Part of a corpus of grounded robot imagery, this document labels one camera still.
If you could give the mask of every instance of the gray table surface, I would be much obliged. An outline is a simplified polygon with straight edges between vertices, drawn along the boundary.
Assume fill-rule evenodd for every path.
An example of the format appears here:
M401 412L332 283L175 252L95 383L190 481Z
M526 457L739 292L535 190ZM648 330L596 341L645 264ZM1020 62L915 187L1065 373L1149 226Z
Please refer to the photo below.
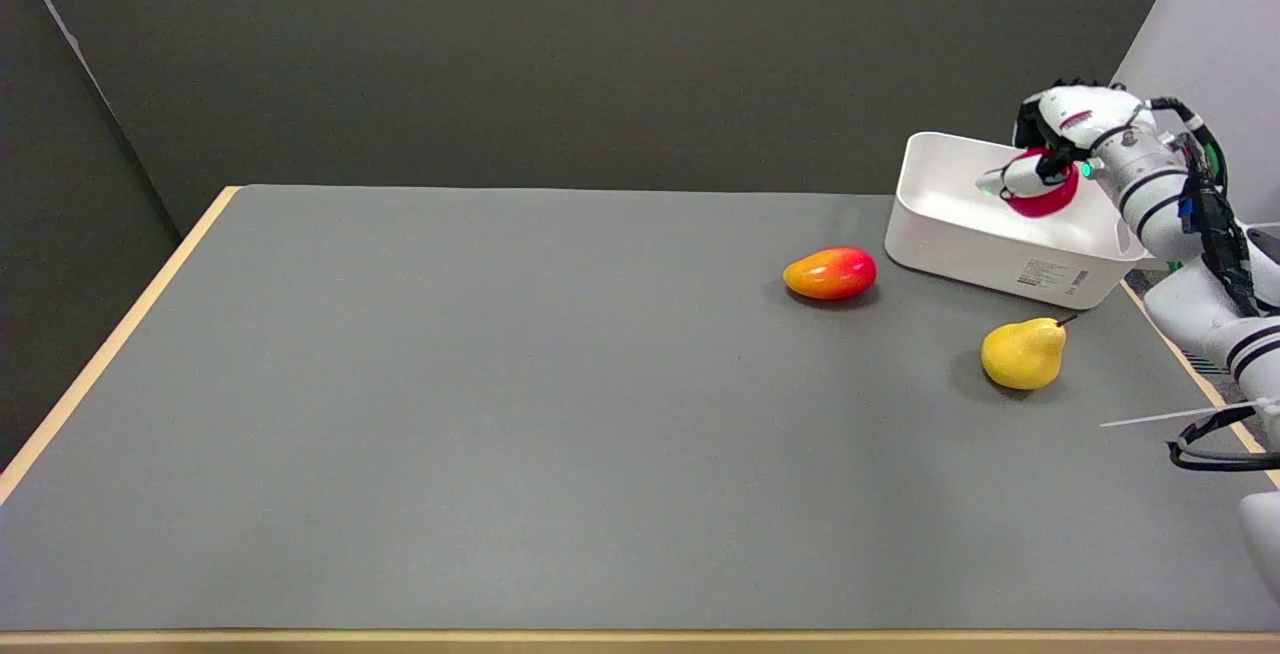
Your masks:
M1056 311L888 209L242 189L0 507L0 630L1280 630L1266 477L1097 427L1204 403L1133 302L1006 395L983 335ZM828 244L854 306L782 287Z

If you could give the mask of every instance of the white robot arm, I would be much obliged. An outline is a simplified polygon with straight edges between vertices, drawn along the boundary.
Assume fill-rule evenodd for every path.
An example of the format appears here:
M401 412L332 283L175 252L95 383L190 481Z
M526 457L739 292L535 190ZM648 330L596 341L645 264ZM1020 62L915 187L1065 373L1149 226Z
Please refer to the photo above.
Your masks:
M1178 113L1188 134L1160 134L1153 111ZM1178 347L1239 381L1254 408L1188 426L1170 458L1201 471L1280 468L1277 454L1208 452L1193 443L1256 412L1280 443L1280 265L1243 235L1226 200L1226 159L1201 116L1175 99L1138 99L1120 84L1062 83L1025 99L1014 127L1021 154L979 177L1005 200L1060 188L1071 166L1088 171L1153 256L1180 267L1144 297ZM1247 497L1240 521L1254 566L1280 602L1280 491Z

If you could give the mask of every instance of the label sticker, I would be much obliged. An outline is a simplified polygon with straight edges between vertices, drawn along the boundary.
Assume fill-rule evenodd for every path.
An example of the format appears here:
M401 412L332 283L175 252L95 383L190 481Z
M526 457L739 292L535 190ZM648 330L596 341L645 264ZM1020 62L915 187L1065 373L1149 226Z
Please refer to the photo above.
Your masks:
M1089 270L1082 270L1082 267L1047 262L1043 259L1030 259L1023 267L1023 273L1018 275L1018 284L1033 285L1039 291L1061 291L1071 297L1088 276Z

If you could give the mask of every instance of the white plastic container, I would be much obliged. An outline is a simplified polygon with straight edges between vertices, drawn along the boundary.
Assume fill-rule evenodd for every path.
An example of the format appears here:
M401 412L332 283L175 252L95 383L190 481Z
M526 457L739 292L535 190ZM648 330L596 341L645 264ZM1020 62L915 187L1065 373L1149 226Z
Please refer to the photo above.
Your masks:
M884 250L914 270L1061 307L1096 307L1146 250L1092 180L1043 218L1024 218L974 186L1015 154L964 136L911 136Z

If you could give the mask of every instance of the yellow pear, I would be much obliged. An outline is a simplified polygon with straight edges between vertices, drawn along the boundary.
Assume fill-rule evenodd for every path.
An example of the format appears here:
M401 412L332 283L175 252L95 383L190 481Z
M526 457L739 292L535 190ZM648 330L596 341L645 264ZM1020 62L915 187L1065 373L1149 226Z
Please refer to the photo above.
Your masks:
M1006 323L982 340L982 367L987 376L1010 389L1039 389L1057 379L1066 348L1064 320L1034 317Z

